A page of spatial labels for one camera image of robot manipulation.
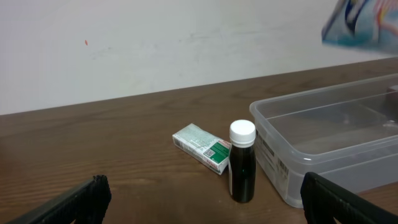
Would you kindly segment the dark bottle white cap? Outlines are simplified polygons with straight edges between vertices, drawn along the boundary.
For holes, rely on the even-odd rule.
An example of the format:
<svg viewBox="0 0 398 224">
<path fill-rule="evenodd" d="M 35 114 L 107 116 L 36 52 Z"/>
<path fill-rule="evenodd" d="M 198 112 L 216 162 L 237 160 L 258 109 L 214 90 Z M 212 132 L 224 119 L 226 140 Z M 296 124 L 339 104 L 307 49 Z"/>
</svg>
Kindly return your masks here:
<svg viewBox="0 0 398 224">
<path fill-rule="evenodd" d="M 234 201 L 248 203 L 254 196 L 256 180 L 256 127 L 245 119 L 233 121 L 229 138 L 229 193 Z"/>
</svg>

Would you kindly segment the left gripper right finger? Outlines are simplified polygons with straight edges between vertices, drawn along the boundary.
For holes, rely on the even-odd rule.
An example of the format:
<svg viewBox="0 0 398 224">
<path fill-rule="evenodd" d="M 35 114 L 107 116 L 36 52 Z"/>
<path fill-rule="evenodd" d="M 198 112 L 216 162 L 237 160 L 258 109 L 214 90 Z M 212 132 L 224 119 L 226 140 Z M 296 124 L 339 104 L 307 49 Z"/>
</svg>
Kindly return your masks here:
<svg viewBox="0 0 398 224">
<path fill-rule="evenodd" d="M 300 194 L 308 224 L 397 224 L 397 215 L 314 172 L 305 174 Z"/>
</svg>

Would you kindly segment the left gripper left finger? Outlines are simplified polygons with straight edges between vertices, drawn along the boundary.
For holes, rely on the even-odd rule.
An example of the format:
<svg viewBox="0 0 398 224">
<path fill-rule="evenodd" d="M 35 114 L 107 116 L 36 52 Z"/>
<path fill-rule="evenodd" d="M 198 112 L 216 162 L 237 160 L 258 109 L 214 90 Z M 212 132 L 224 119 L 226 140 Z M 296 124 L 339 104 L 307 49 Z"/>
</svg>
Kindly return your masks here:
<svg viewBox="0 0 398 224">
<path fill-rule="evenodd" d="M 101 224 L 111 201 L 108 178 L 95 175 L 84 183 L 11 220 L 13 224 Z"/>
</svg>

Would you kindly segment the clear plastic container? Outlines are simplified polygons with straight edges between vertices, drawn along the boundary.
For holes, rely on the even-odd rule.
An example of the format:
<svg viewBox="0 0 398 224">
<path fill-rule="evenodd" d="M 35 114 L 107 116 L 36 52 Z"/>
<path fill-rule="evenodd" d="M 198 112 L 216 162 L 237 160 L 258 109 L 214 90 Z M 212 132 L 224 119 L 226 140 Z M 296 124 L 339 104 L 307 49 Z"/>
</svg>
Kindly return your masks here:
<svg viewBox="0 0 398 224">
<path fill-rule="evenodd" d="M 259 165 L 300 208 L 307 172 L 358 193 L 397 181 L 397 75 L 255 101 Z"/>
</svg>

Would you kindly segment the blue medicine box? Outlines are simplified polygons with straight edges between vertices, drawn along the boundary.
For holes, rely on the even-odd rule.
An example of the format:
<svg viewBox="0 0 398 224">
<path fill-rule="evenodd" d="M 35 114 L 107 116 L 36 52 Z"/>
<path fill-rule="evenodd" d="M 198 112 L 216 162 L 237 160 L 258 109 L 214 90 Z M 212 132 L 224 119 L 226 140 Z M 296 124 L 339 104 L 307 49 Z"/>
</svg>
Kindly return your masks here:
<svg viewBox="0 0 398 224">
<path fill-rule="evenodd" d="M 397 0 L 339 0 L 322 29 L 322 42 L 397 53 Z"/>
</svg>

